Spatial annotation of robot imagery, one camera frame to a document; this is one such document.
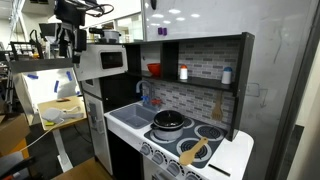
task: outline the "black pot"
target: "black pot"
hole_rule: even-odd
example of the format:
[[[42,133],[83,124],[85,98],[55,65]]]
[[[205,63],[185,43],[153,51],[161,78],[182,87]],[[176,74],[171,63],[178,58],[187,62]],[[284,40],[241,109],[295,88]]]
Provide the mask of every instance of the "black pot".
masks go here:
[[[151,128],[155,136],[163,140],[176,140],[183,133],[183,116],[172,110],[161,111],[154,117]]]

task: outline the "stove top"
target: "stove top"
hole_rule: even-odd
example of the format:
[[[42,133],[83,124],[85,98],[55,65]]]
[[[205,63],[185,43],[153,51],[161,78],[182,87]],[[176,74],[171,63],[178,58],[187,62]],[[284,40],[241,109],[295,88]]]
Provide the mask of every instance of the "stove top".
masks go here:
[[[182,152],[191,149],[202,136],[207,137],[208,143],[196,153],[192,163],[197,168],[204,168],[227,131],[189,117],[185,117],[183,128],[182,136],[174,141],[161,140],[154,135],[152,130],[145,133],[144,136],[178,157]]]

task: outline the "red bowl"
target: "red bowl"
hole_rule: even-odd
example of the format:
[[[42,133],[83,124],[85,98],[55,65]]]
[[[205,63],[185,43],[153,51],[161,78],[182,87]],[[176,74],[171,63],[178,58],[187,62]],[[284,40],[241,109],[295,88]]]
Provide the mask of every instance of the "red bowl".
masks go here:
[[[161,72],[160,63],[147,64],[147,66],[152,75],[160,76],[160,72]]]

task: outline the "wooden spatula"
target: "wooden spatula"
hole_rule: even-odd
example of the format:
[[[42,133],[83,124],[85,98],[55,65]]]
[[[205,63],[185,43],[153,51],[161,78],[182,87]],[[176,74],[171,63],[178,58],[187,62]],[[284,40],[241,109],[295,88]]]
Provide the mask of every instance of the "wooden spatula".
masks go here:
[[[218,121],[221,121],[223,117],[223,113],[221,110],[221,101],[222,101],[222,91],[219,91],[217,92],[216,105],[214,106],[211,114],[212,119],[215,119]]]
[[[184,151],[180,155],[179,163],[183,166],[191,164],[194,160],[196,153],[202,148],[203,145],[208,143],[208,138],[202,137],[196,145],[194,145],[190,150]]]

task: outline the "toy kitchen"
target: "toy kitchen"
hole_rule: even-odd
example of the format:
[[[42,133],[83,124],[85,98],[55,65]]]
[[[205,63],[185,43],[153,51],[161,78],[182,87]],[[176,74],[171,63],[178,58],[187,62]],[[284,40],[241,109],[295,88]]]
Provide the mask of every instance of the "toy kitchen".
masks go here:
[[[88,45],[81,58],[92,60],[75,71],[97,159],[116,179],[242,179],[254,143],[239,130],[253,42],[243,32],[92,45],[112,52]],[[155,60],[160,74],[148,71]]]

